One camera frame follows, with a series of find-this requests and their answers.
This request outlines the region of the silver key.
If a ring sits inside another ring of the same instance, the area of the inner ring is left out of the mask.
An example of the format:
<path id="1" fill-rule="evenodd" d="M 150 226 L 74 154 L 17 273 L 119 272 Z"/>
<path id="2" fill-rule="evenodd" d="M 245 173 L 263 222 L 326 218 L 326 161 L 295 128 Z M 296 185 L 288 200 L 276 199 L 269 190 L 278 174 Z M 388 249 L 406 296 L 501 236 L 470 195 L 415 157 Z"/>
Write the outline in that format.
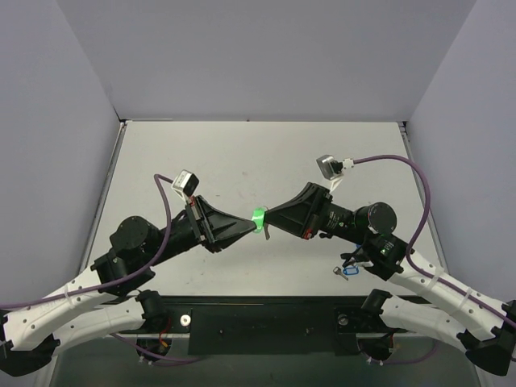
<path id="1" fill-rule="evenodd" d="M 348 277 L 343 273 L 343 270 L 340 267 L 334 267 L 333 273 L 337 276 L 342 277 L 344 280 L 348 281 Z"/>
<path id="2" fill-rule="evenodd" d="M 265 223 L 264 226 L 263 226 L 264 236 L 265 236 L 266 240 L 270 240 L 270 238 L 271 238 L 270 232 L 268 230 L 268 226 L 269 225 L 267 223 Z"/>

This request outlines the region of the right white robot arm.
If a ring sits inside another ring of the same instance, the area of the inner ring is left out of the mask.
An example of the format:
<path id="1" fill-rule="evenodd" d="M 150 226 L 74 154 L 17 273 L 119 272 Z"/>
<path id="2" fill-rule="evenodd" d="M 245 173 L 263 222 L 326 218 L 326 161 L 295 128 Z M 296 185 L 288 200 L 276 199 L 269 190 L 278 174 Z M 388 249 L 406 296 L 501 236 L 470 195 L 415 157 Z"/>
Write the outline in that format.
<path id="1" fill-rule="evenodd" d="M 266 210 L 264 221 L 302 239 L 319 235 L 356 244 L 354 252 L 342 254 L 344 267 L 361 266 L 429 304 L 373 290 L 360 309 L 368 329 L 386 325 L 427 335 L 460 349 L 478 368 L 507 375 L 514 361 L 515 303 L 479 293 L 425 259 L 393 233 L 397 217 L 389 205 L 348 210 L 334 204 L 329 189 L 309 183 L 293 199 Z"/>

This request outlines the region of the silver key on blue tag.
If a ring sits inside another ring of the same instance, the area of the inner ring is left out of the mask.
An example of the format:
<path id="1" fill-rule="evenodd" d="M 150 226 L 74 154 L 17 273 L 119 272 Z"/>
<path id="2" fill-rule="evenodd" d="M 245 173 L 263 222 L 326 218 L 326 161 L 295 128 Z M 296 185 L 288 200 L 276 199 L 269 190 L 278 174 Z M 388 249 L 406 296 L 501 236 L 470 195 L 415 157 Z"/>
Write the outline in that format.
<path id="1" fill-rule="evenodd" d="M 337 276 L 342 277 L 344 280 L 348 281 L 348 277 L 343 273 L 343 270 L 340 267 L 334 267 L 333 273 Z"/>

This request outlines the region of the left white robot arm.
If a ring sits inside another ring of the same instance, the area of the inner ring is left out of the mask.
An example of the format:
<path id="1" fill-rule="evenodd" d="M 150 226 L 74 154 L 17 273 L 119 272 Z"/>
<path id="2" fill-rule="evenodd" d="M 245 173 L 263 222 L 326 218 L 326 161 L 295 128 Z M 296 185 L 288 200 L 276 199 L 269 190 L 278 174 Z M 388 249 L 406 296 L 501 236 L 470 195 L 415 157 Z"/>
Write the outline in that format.
<path id="1" fill-rule="evenodd" d="M 160 229 L 140 216 L 126 218 L 111 247 L 77 277 L 37 305 L 1 313 L 1 370 L 25 376 L 63 350 L 97 337 L 144 329 L 163 332 L 171 314 L 158 292 L 143 290 L 152 267 L 197 246 L 217 253 L 253 232 L 252 220 L 216 210 L 193 196 Z"/>

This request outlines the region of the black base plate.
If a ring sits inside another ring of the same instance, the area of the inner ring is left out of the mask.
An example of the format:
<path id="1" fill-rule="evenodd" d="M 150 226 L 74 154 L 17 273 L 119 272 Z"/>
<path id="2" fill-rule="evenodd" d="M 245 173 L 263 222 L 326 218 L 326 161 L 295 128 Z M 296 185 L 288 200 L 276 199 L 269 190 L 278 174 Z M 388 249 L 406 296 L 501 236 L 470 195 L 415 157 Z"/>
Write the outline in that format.
<path id="1" fill-rule="evenodd" d="M 188 353 L 286 355 L 358 352 L 358 335 L 390 331 L 362 310 L 363 296 L 167 296 L 170 334 L 188 335 Z"/>

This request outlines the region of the green key tag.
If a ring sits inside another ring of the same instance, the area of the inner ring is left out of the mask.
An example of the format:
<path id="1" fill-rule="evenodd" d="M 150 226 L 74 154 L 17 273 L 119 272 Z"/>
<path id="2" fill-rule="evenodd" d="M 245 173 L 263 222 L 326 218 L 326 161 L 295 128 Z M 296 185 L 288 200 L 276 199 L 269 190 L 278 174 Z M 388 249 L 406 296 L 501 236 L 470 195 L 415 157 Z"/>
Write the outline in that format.
<path id="1" fill-rule="evenodd" d="M 267 232 L 267 225 L 265 223 L 265 215 L 267 211 L 266 206 L 259 206 L 254 209 L 252 213 L 252 221 L 254 222 L 256 228 L 253 231 L 256 234 L 260 234 L 262 232 Z"/>

